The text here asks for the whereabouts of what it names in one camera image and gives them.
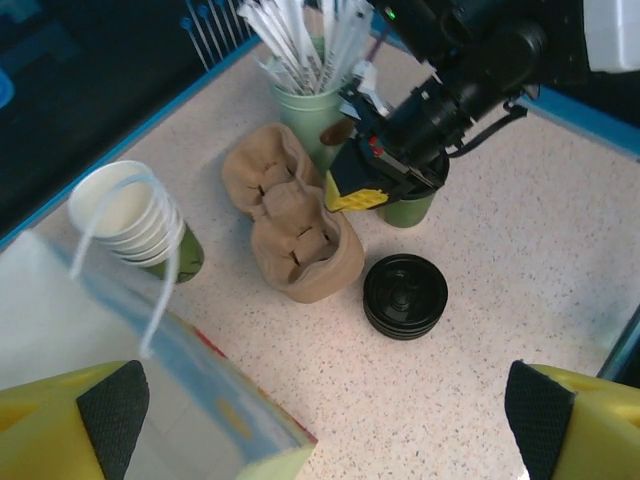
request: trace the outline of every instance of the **white bag handle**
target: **white bag handle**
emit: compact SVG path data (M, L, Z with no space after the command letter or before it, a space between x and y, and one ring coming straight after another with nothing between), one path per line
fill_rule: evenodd
M162 284L162 293L153 309L149 325L147 326L147 329L145 330L144 334L142 335L142 339L140 340L140 357L149 358L151 356L151 340L153 339L154 333L160 326L162 315L167 309L167 304L169 303L169 299L171 298L171 292L173 291L173 287L176 283L176 276L178 275L178 265L180 263L180 251L178 249L179 241L177 235L177 230L179 227L177 225L174 225L171 221L172 212L169 195L164 189L164 186L158 181L156 177L149 174L131 175L130 177L121 180L113 187L111 187L111 189L109 189L104 197L100 199L100 203L98 203L98 207L93 213L91 221L87 225L87 228L84 230L82 237L78 242L78 246L73 257L73 262L71 264L71 269L69 270L69 275L73 280L80 274L82 264L84 263L84 259L87 256L89 244L91 243L91 240L93 238L93 232L98 226L98 223L100 222L100 219L104 214L104 210L109 202L116 197L120 190L133 183L147 183L151 185L151 188L153 189L153 199L157 199L160 201L159 203L162 208L162 217L164 220L165 230L171 242L169 244L169 258L167 259L167 268L165 270L165 276Z

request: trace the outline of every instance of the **white paper cup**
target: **white paper cup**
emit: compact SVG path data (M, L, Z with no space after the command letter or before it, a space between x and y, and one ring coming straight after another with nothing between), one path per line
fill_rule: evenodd
M180 226L182 218L175 207L171 207L170 221L177 227ZM152 223L145 231L138 233L136 236L120 242L100 242L109 250L114 253L122 255L134 255L136 253L142 253L146 250L150 250L161 242L167 242L167 227L164 224L164 215L159 212L155 217L156 221Z
M73 226L84 232L102 198L116 184L132 175L153 176L153 172L144 163L123 160L105 165L82 180L73 189L67 202ZM153 205L156 196L153 192L152 185L142 182L122 188L104 209L94 238L116 242L144 231L148 227L148 217L155 213Z
M176 215L176 224L174 228L172 228L169 233L165 233L162 239L153 247L139 253L124 254L113 252L113 254L130 265L136 265L138 267L156 265L156 263L163 262L169 257L169 251L171 250L172 244L178 248L185 230L186 225L184 219L180 215ZM158 257L161 257L163 253L166 253L166 257L158 259ZM146 265L146 262L151 260L157 260L157 262Z

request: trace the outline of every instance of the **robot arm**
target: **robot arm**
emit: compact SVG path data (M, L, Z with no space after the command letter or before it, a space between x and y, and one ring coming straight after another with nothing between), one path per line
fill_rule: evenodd
M389 113L371 85L363 88L366 75L354 72L342 96L352 107L355 132L327 175L325 202L332 211L376 208L433 193L444 183L443 162L468 153L526 114L512 100L539 84L586 81L594 45L586 40L585 19L594 16L587 13L602 10L602 3L625 3L369 1L413 56L428 61L436 74ZM611 29L620 28L611 24ZM501 103L508 114L465 145L466 130Z

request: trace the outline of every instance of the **black cable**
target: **black cable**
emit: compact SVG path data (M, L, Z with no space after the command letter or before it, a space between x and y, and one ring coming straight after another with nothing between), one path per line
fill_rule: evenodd
M526 117L528 113L528 110L525 107L522 107L520 105L511 105L510 102L506 102L504 104L504 109L507 110L509 113L507 113L501 119L493 122L491 125L485 128L482 132L480 132L478 135L476 135L471 140L469 140L469 142L467 142L466 145L460 147L459 149L451 153L447 152L447 155L449 155L450 158L459 158L463 155L466 155L473 149L479 147L485 140L487 140L493 134L497 133L499 130L506 127L510 123L515 122L520 118Z

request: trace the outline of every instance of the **red component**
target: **red component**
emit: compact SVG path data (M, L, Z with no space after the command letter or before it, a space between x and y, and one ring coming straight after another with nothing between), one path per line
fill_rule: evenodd
M384 148L380 145L378 141L378 137L371 137L369 139L369 146L371 147L371 151L376 157L379 157L384 153Z

